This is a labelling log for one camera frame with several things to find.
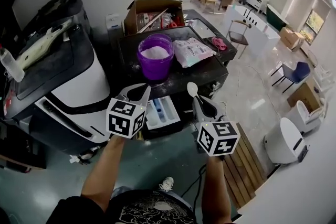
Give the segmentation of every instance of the wooden pallet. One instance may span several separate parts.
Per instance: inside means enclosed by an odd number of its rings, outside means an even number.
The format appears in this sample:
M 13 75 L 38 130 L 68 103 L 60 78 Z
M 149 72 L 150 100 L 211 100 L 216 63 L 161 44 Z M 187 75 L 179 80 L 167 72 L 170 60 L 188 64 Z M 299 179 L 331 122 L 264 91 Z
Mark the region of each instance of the wooden pallet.
M 255 191 L 267 180 L 260 161 L 244 130 L 237 123 L 241 134 L 236 150 L 223 161 L 228 193 L 237 209 L 246 205 L 256 195 Z

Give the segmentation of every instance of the floor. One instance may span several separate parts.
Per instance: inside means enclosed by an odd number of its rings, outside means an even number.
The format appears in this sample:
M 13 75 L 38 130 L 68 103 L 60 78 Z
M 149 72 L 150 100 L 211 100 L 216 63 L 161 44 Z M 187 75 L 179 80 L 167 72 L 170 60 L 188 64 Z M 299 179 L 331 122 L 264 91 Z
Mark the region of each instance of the floor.
M 184 9 L 197 10 L 219 31 L 222 30 L 224 15 L 208 13 L 212 7 L 202 13 L 204 8 L 196 0 L 182 1 Z M 281 43 L 259 58 L 254 58 L 247 49 L 240 60 L 229 63 L 229 76 L 215 97 L 228 117 L 241 123 L 266 173 L 274 166 L 263 147 L 263 137 L 289 111 L 286 98 L 294 90 L 293 87 L 281 94 L 288 84 L 284 82 L 272 88 L 271 84 L 280 74 L 272 79 L 270 75 L 281 63 L 294 67 L 300 59 L 303 59 L 302 54 L 290 52 Z M 206 160 L 205 155 L 197 153 L 191 132 L 190 127 L 151 143 L 128 141 L 116 187 L 155 188 L 166 176 L 172 176 L 174 191 L 181 195 L 198 177 L 198 170 Z M 45 223 L 60 199 L 80 194 L 93 166 L 70 164 L 67 155 L 51 149 L 47 151 L 46 160 L 46 170 L 28 174 L 0 169 L 0 207 L 8 213 L 11 223 Z M 185 200 L 192 204 L 196 192 L 197 185 L 194 185 Z M 196 216 L 201 223 L 200 199 Z

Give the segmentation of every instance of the human arm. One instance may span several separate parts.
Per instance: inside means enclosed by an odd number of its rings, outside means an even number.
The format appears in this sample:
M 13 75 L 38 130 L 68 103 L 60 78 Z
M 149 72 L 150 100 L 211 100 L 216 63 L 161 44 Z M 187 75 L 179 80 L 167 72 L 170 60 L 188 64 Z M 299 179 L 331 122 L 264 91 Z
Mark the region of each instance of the human arm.
M 111 138 L 82 188 L 81 196 L 93 200 L 104 212 L 116 183 L 124 141 L 117 135 Z
M 206 163 L 202 197 L 203 223 L 231 223 L 231 204 L 226 189 L 223 163 L 218 157 L 209 157 Z

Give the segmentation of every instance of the white sneaker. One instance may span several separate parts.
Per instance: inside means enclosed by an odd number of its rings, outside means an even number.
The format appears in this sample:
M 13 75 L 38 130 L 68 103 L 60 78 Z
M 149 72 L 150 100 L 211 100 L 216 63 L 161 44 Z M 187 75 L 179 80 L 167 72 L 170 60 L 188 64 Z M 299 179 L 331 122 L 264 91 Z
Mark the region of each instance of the white sneaker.
M 165 192 L 168 192 L 173 189 L 173 185 L 174 185 L 174 179 L 169 176 L 162 182 L 162 184 L 159 184 L 159 187 Z

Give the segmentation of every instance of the white powder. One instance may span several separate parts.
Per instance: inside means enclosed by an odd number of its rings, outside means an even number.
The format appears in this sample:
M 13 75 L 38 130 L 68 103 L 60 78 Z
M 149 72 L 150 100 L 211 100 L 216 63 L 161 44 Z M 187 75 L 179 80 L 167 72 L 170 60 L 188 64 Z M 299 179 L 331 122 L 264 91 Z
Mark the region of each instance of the white powder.
M 147 59 L 160 60 L 167 58 L 169 56 L 169 53 L 164 48 L 160 46 L 155 46 L 142 51 L 141 55 L 146 57 Z

